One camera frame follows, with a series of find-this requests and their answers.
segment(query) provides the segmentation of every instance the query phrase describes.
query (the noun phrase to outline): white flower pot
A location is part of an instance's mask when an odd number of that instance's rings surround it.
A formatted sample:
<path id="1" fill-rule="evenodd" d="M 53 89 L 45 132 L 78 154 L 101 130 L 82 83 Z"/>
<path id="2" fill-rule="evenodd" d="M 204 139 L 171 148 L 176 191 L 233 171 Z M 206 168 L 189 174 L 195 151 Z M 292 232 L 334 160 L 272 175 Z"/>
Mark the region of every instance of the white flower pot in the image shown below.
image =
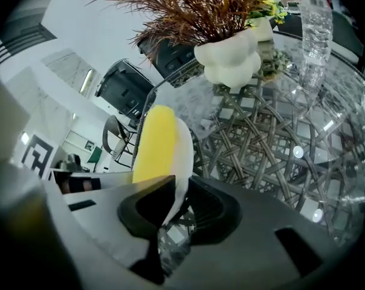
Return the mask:
<path id="1" fill-rule="evenodd" d="M 251 22 L 255 26 L 251 30 L 258 42 L 269 41 L 274 38 L 273 29 L 271 28 L 268 17 L 254 18 L 251 19 Z"/>
<path id="2" fill-rule="evenodd" d="M 228 87 L 246 85 L 260 68 L 254 33 L 244 30 L 229 39 L 195 47 L 195 56 L 205 66 L 204 74 L 214 83 Z"/>

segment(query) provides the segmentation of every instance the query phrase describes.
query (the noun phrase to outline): potted plant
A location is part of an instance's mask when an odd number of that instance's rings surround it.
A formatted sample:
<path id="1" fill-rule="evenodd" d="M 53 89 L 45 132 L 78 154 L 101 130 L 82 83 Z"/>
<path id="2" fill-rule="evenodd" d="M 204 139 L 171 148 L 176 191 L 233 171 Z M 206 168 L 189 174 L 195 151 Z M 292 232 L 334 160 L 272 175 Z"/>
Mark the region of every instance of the potted plant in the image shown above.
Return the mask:
<path id="1" fill-rule="evenodd" d="M 259 2 L 257 9 L 250 13 L 246 26 L 253 29 L 258 42 L 268 41 L 274 36 L 269 19 L 274 18 L 277 24 L 283 24 L 286 16 L 287 12 L 279 2 L 263 0 L 263 3 Z"/>
<path id="2" fill-rule="evenodd" d="M 195 45 L 196 59 L 212 83 L 243 86 L 260 68 L 257 40 L 249 24 L 254 11 L 264 11 L 265 0 L 110 0 L 152 20 L 138 31 L 134 43 L 148 39 L 153 57 L 164 39 L 170 44 Z"/>
<path id="3" fill-rule="evenodd" d="M 284 51 L 273 50 L 269 59 L 262 59 L 262 80 L 270 82 L 291 66 L 291 58 Z"/>

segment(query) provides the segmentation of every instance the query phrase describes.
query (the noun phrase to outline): chair backrest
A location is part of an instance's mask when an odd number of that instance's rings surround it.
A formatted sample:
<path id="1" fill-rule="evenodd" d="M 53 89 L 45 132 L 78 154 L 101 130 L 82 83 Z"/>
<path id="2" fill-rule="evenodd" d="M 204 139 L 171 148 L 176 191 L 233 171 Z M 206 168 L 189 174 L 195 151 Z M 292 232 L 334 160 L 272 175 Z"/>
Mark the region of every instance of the chair backrest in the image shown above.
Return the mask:
<path id="1" fill-rule="evenodd" d="M 344 15 L 333 11 L 333 42 L 361 57 L 364 45 L 354 32 L 353 26 Z"/>
<path id="2" fill-rule="evenodd" d="M 109 131 L 114 134 L 116 137 L 122 137 L 122 140 L 124 142 L 123 147 L 125 147 L 127 145 L 128 141 L 128 136 L 124 131 L 124 128 L 122 126 L 122 124 L 118 121 L 118 119 L 114 116 L 111 115 L 106 123 L 105 126 L 103 128 L 103 133 L 102 133 L 102 145 L 103 148 L 105 149 L 105 151 L 107 151 L 108 153 L 110 153 L 111 155 L 114 155 L 116 153 L 115 149 L 111 149 L 108 143 L 108 135 L 109 135 Z"/>

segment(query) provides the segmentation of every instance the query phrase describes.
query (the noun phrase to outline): yellow flower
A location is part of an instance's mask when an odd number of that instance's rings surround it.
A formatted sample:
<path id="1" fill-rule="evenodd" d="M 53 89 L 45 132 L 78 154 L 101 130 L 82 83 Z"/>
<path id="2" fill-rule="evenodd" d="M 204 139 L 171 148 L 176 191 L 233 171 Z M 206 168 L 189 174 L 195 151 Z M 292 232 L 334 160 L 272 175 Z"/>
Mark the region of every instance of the yellow flower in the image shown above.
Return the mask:
<path id="1" fill-rule="evenodd" d="M 276 4 L 275 0 L 264 0 L 264 3 L 266 4 Z"/>
<path id="2" fill-rule="evenodd" d="M 274 5 L 273 5 L 273 8 L 271 9 L 271 15 L 275 15 L 275 14 L 277 13 L 277 10 L 278 10 L 278 8 L 277 8 L 277 6 L 274 4 Z"/>

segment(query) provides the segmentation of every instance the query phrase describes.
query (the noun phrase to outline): ceiling light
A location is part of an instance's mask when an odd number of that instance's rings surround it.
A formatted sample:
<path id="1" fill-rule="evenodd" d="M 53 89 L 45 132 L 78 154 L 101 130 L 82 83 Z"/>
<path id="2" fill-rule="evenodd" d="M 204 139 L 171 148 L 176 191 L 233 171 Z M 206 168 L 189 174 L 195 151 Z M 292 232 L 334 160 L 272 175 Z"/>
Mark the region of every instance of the ceiling light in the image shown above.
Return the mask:
<path id="1" fill-rule="evenodd" d="M 312 217 L 313 222 L 320 222 L 322 219 L 322 216 L 323 216 L 322 209 L 320 209 L 320 208 L 316 209 L 313 214 L 313 217 Z"/>
<path id="2" fill-rule="evenodd" d="M 85 80 L 83 81 L 83 85 L 82 85 L 82 87 L 80 88 L 80 93 L 82 93 L 82 92 L 83 92 L 83 90 L 85 90 L 85 89 L 86 89 L 86 87 L 87 87 L 87 83 L 88 83 L 88 81 L 90 80 L 91 74 L 92 74 L 92 70 L 89 70 L 89 71 L 87 72 L 87 75 L 86 75 Z"/>
<path id="3" fill-rule="evenodd" d="M 323 127 L 323 130 L 324 131 L 326 131 L 326 130 L 328 130 L 331 126 L 333 126 L 333 124 L 334 124 L 334 121 L 329 121 L 328 123 L 327 123 L 327 125 L 325 126 L 325 127 Z"/>
<path id="4" fill-rule="evenodd" d="M 28 134 L 23 132 L 23 134 L 21 135 L 21 141 L 23 142 L 23 144 L 27 145 L 29 140 L 30 140 L 30 137 L 28 136 Z"/>

